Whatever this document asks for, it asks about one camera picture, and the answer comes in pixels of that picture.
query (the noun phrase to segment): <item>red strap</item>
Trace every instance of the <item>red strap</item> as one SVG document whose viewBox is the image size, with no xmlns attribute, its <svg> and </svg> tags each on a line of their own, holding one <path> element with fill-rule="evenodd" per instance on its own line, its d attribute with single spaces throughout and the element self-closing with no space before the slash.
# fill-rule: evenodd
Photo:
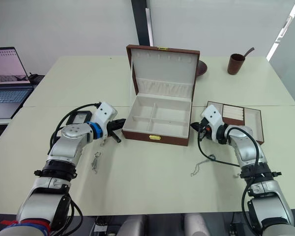
<svg viewBox="0 0 295 236">
<path fill-rule="evenodd" d="M 13 224 L 17 224 L 18 221 L 17 220 L 13 220 L 13 221 L 9 221 L 9 220 L 2 220 L 0 222 L 0 224 L 3 224 L 3 225 L 13 225 Z"/>
<path fill-rule="evenodd" d="M 42 221 L 42 220 L 22 220 L 21 223 L 32 223 L 32 224 L 36 224 L 36 225 L 43 225 L 47 228 L 48 233 L 50 232 L 50 226 L 49 223 L 47 223 L 46 221 Z"/>
</svg>

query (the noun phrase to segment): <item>laptop screen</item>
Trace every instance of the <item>laptop screen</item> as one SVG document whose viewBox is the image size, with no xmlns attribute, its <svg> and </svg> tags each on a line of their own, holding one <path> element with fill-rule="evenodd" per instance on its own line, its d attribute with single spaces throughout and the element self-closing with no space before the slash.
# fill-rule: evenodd
<svg viewBox="0 0 295 236">
<path fill-rule="evenodd" d="M 0 48 L 0 85 L 29 83 L 15 48 Z"/>
</svg>

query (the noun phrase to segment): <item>brown mug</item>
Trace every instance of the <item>brown mug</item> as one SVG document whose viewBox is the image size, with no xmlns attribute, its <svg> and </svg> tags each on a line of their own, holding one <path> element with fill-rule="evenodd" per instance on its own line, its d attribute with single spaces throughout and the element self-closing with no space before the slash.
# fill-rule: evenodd
<svg viewBox="0 0 295 236">
<path fill-rule="evenodd" d="M 230 75 L 235 75 L 237 72 L 239 72 L 239 69 L 241 68 L 242 64 L 245 61 L 245 58 L 241 54 L 232 54 L 230 57 L 230 61 L 228 62 L 227 72 Z"/>
</svg>

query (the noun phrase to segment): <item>silver robotic arm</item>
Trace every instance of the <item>silver robotic arm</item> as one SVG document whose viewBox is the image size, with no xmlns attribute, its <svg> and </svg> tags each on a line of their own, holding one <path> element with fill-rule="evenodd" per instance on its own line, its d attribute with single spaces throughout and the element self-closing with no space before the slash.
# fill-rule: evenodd
<svg viewBox="0 0 295 236">
<path fill-rule="evenodd" d="M 83 147 L 95 139 L 104 142 L 109 135 L 117 139 L 113 130 L 122 128 L 124 122 L 124 119 L 112 121 L 117 111 L 109 104 L 103 102 L 97 108 L 93 122 L 71 124 L 61 130 L 45 167 L 34 172 L 39 177 L 19 208 L 16 222 L 3 229 L 0 236 L 47 236 L 63 229 L 69 207 L 75 204 L 69 189 L 71 180 L 77 176 L 76 166 Z"/>
<path fill-rule="evenodd" d="M 202 113 L 199 140 L 204 137 L 235 149 L 241 168 L 240 177 L 247 183 L 249 216 L 255 235 L 295 236 L 294 218 L 277 181 L 280 172 L 271 172 L 260 145 L 247 126 L 226 125 L 218 110 L 210 105 Z"/>
</svg>

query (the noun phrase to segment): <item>laptop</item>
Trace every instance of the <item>laptop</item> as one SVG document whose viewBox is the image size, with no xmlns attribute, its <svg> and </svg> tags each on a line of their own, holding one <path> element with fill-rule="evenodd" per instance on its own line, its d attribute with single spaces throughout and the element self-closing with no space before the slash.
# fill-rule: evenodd
<svg viewBox="0 0 295 236">
<path fill-rule="evenodd" d="M 12 118 L 32 91 L 15 48 L 0 48 L 0 118 Z"/>
</svg>

